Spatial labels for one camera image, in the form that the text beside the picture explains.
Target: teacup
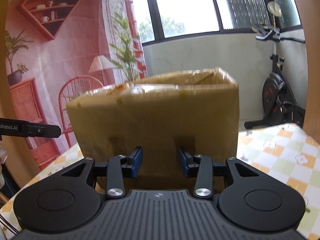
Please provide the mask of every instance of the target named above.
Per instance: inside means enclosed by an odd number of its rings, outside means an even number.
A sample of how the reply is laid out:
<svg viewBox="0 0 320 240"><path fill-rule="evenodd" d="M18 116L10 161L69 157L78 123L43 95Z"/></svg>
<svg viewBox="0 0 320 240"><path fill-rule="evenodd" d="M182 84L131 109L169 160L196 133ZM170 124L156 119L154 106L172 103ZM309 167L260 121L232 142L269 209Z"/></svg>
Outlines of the teacup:
<svg viewBox="0 0 320 240"><path fill-rule="evenodd" d="M48 16L43 16L43 17L41 17L41 21L42 22L47 22L47 21L49 21L49 17Z"/></svg>

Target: potted plant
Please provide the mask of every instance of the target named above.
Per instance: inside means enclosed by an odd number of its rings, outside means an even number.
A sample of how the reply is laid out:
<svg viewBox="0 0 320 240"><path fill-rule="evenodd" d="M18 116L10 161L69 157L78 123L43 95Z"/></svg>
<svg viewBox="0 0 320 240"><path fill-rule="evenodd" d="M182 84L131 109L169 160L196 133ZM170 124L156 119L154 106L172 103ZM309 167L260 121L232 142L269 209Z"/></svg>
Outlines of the potted plant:
<svg viewBox="0 0 320 240"><path fill-rule="evenodd" d="M24 63L17 64L18 69L13 71L12 62L13 57L17 53L19 49L26 49L28 50L29 47L26 45L28 42L34 41L27 41L25 37L21 37L22 33L25 29L19 33L17 37L12 38L8 31L5 31L5 56L7 57L11 73L8 75L8 83L10 86L13 86L22 80L22 74L28 71L28 68Z"/></svg>
<svg viewBox="0 0 320 240"><path fill-rule="evenodd" d="M116 60L111 60L111 62L124 72L127 81L133 82L137 80L139 73L141 72L135 65L139 59L135 57L134 49L131 48L133 47L132 42L139 39L139 36L130 36L130 27L127 18L114 12L112 19L115 21L113 28L120 39L120 45L110 44L110 46L116 50L116 56L120 62Z"/></svg>

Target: cable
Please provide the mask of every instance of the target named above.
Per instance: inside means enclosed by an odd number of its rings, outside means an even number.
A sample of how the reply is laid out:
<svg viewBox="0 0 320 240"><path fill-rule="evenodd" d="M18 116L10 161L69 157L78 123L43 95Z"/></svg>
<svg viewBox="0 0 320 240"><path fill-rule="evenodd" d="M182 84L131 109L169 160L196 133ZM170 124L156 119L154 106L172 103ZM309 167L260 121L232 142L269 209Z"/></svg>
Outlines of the cable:
<svg viewBox="0 0 320 240"><path fill-rule="evenodd" d="M9 222L7 222L6 220L3 222L2 220L0 220L0 223L3 224L11 233L17 235L19 233L19 231L14 228Z"/></svg>
<svg viewBox="0 0 320 240"><path fill-rule="evenodd" d="M0 221L1 224L4 225L5 228L7 228L11 233L13 233L15 236L17 235L17 233L15 233L14 231L12 231L9 227L7 227L2 221Z"/></svg>
<svg viewBox="0 0 320 240"><path fill-rule="evenodd" d="M2 223L8 230L10 230L10 232L12 232L13 234L18 234L19 231L13 226L11 225L1 214L0 214L0 218L4 221L4 223L0 220L0 223Z"/></svg>

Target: white wall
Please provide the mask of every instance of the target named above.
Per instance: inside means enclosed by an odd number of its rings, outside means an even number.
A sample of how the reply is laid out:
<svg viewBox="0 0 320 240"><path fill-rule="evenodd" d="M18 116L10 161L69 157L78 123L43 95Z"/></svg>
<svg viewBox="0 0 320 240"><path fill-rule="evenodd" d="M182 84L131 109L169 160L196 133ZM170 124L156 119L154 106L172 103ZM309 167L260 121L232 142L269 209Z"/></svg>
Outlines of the white wall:
<svg viewBox="0 0 320 240"><path fill-rule="evenodd" d="M143 47L148 75L221 67L239 83L240 119L262 118L262 87L272 70L271 41L255 34L187 38Z"/></svg>
<svg viewBox="0 0 320 240"><path fill-rule="evenodd" d="M304 40L303 30L282 34ZM308 88L308 61L306 45L294 41L283 41L279 44L279 55L285 57L283 70L291 86L297 103L305 108Z"/></svg>

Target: plant pot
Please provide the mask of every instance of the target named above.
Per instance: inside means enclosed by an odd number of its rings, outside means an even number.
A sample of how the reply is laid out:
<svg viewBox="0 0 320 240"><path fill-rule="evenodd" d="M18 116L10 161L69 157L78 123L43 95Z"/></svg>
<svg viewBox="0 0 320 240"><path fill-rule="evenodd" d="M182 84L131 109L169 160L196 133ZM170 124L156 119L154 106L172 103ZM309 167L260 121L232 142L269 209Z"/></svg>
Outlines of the plant pot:
<svg viewBox="0 0 320 240"><path fill-rule="evenodd" d="M8 75L8 83L10 86L13 86L22 81L22 73L20 70L17 70Z"/></svg>

